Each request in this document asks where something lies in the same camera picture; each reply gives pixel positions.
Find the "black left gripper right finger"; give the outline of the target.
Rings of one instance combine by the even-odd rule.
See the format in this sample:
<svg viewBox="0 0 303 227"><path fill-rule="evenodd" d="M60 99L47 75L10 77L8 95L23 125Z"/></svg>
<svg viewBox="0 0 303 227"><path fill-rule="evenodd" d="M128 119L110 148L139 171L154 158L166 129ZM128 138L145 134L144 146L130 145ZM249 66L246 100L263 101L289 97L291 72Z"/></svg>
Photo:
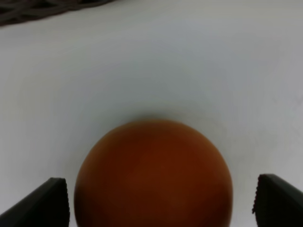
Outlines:
<svg viewBox="0 0 303 227"><path fill-rule="evenodd" d="M258 227L301 227L303 192L274 174L261 174L252 213Z"/></svg>

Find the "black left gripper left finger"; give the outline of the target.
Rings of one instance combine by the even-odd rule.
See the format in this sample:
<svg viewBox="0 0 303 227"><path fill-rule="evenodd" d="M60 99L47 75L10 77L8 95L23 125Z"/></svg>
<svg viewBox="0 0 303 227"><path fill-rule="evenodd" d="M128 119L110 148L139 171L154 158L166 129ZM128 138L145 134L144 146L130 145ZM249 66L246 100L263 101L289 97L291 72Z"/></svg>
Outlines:
<svg viewBox="0 0 303 227"><path fill-rule="evenodd" d="M70 207L64 178L46 182L0 215L2 227L68 227Z"/></svg>

